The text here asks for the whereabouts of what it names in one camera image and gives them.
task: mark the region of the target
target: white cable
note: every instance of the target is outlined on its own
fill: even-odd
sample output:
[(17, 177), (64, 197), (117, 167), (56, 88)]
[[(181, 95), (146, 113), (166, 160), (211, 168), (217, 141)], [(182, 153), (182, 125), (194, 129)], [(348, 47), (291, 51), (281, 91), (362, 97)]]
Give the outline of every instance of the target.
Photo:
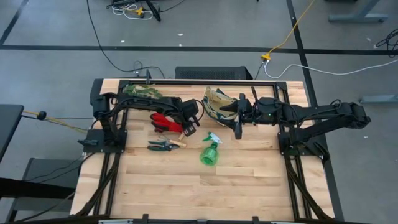
[(137, 7), (137, 5), (135, 5), (135, 4), (130, 4), (130, 5), (127, 5), (126, 7), (114, 7), (114, 6), (112, 6), (112, 13), (115, 14), (115, 15), (117, 15), (117, 16), (124, 15), (124, 16), (125, 16), (126, 18), (128, 18), (128, 19), (137, 19), (137, 20), (149, 20), (149, 19), (152, 19), (152, 18), (154, 17), (154, 14), (153, 14), (151, 11), (144, 11), (144, 12), (143, 12), (143, 13), (146, 13), (146, 12), (150, 13), (150, 14), (151, 14), (151, 17), (150, 17), (150, 18), (129, 17), (129, 16), (126, 14), (126, 11), (129, 11), (129, 10), (127, 10), (127, 9), (136, 10), (136, 9), (138, 9), (138, 7)]
[(383, 66), (386, 66), (386, 65), (390, 65), (390, 64), (392, 64), (392, 63), (396, 63), (396, 62), (398, 62), (398, 60), (393, 60), (393, 61), (391, 61), (391, 62), (382, 64), (382, 65), (374, 65), (374, 66), (370, 66), (370, 67), (366, 67), (366, 68), (362, 68), (362, 69), (359, 69), (359, 70), (355, 70), (355, 71), (352, 71), (352, 72), (346, 72), (346, 73), (326, 72), (326, 71), (322, 71), (322, 70), (319, 70), (319, 69), (316, 69), (316, 68), (306, 67), (306, 66), (303, 66), (303, 65), (291, 64), (291, 65), (289, 65), (287, 68), (285, 68), (285, 70), (284, 70), (279, 76), (277, 76), (277, 77), (270, 76), (270, 75), (267, 73), (267, 65), (268, 65), (268, 63), (269, 63), (269, 60), (267, 60), (267, 62), (263, 65), (263, 67), (264, 67), (264, 72), (266, 73), (266, 75), (267, 75), (269, 78), (277, 79), (277, 78), (280, 78), (282, 75), (284, 75), (285, 72), (286, 72), (290, 67), (293, 67), (293, 66), (302, 67), (302, 68), (307, 68), (307, 69), (309, 69), (309, 70), (313, 70), (313, 71), (321, 72), (321, 73), (325, 73), (325, 74), (330, 74), (330, 75), (351, 75), (351, 74), (354, 74), (354, 73), (357, 73), (357, 72), (365, 71), (365, 70), (367, 70), (367, 69), (379, 68), (379, 67), (383, 67)]

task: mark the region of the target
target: pruning shears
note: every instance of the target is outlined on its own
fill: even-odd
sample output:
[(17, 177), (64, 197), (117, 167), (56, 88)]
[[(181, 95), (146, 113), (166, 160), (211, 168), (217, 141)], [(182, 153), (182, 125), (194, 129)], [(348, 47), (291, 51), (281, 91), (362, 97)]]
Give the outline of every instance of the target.
[(171, 144), (168, 141), (149, 141), (149, 144), (155, 145), (155, 146), (148, 146), (147, 148), (149, 150), (153, 151), (171, 151), (173, 149), (178, 149), (180, 146), (176, 144)]

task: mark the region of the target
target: concrete floor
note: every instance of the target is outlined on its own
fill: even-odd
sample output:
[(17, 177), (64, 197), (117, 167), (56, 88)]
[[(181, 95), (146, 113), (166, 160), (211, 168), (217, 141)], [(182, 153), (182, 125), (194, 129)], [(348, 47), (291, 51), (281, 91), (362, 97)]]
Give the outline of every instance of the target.
[[(159, 1), (162, 8), (179, 0)], [(22, 0), (0, 1), (0, 33), (6, 29)], [(293, 0), (296, 15), (310, 1)], [(133, 21), (115, 16), (105, 6), (109, 0), (90, 1), (99, 39), (111, 46), (212, 46), (273, 47), (292, 26), (285, 1), (187, 0), (162, 14), (163, 21)], [(329, 13), (353, 12), (366, 3), (316, 1), (299, 25), (306, 49), (384, 50), (374, 44), (398, 22), (396, 1), (381, 1), (375, 12), (389, 13), (383, 24), (329, 23)], [(6, 45), (97, 46), (85, 1), (29, 1), (7, 38)], [(297, 48), (294, 37), (284, 48)], [(160, 67), (167, 78), (176, 66), (240, 66), (255, 74), (258, 52), (107, 52), (123, 69), (140, 60)], [(387, 55), (307, 55), (311, 67), (347, 72), (391, 61)], [(272, 54), (271, 75), (280, 74), (298, 54)], [(396, 94), (398, 64), (356, 75), (335, 77), (311, 72), (318, 104), (339, 98), (358, 102), (363, 95)], [(18, 103), (27, 110), (45, 110), (50, 116), (91, 116), (88, 103), (94, 78), (131, 76), (114, 69), (99, 51), (0, 50), (0, 103)], [(160, 77), (158, 71), (152, 72)], [(259, 79), (265, 80), (261, 73)], [(301, 68), (292, 68), (281, 80), (303, 80)], [(396, 105), (365, 105), (372, 123), (362, 130), (341, 129), (327, 134), (336, 183), (345, 220), (396, 223), (398, 207), (398, 157)], [(89, 120), (70, 121), (88, 127)], [(0, 163), (0, 176), (20, 179), (30, 157), (76, 159), (77, 139), (84, 135), (69, 129), (23, 119)], [(10, 200), (0, 201), (0, 217)]]

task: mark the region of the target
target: wooden table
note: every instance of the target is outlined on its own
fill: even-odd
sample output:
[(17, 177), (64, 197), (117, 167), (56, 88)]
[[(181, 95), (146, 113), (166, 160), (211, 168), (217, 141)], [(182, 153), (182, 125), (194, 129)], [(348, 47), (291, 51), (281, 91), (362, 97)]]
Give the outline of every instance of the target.
[[(229, 82), (230, 85), (211, 87), (235, 98), (245, 93), (254, 101), (250, 85), (236, 86)], [(101, 93), (116, 93), (118, 83), (117, 79), (103, 80)], [(206, 85), (155, 85), (154, 88), (164, 96), (179, 96), (185, 101), (201, 100)], [(287, 88), (291, 104), (308, 106), (302, 82), (287, 82)], [(274, 97), (269, 86), (256, 86), (256, 91), (259, 98)], [(245, 125), (243, 138), (235, 140), (231, 129), (205, 114), (196, 133), (183, 139), (186, 148), (154, 152), (146, 148), (148, 141), (161, 138), (150, 124), (152, 113), (129, 111), (126, 151), (121, 156), (111, 218), (141, 218), (147, 213), (151, 219), (251, 220), (253, 216), (260, 220), (294, 219), (285, 161), (277, 141), (278, 126)], [(199, 160), (202, 150), (211, 144), (202, 142), (208, 131), (223, 141), (219, 145), (220, 158), (213, 167)], [(178, 138), (173, 133), (166, 136)], [(83, 164), (71, 214), (79, 211), (96, 190), (103, 157), (95, 154)], [(308, 191), (325, 213), (333, 217), (321, 160), (315, 156), (301, 158)], [(296, 192), (303, 217), (301, 195), (298, 189)], [(104, 212), (106, 197), (105, 191), (100, 213)]]

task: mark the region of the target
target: red glove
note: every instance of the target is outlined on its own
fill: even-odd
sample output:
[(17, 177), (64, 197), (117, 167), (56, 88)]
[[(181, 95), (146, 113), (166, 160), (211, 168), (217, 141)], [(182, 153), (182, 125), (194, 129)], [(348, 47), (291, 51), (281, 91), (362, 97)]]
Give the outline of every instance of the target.
[(164, 132), (164, 131), (173, 131), (173, 132), (182, 132), (181, 124), (177, 124), (176, 122), (169, 121), (164, 115), (160, 113), (154, 113), (150, 116), (153, 120), (151, 124), (155, 126), (155, 132)]

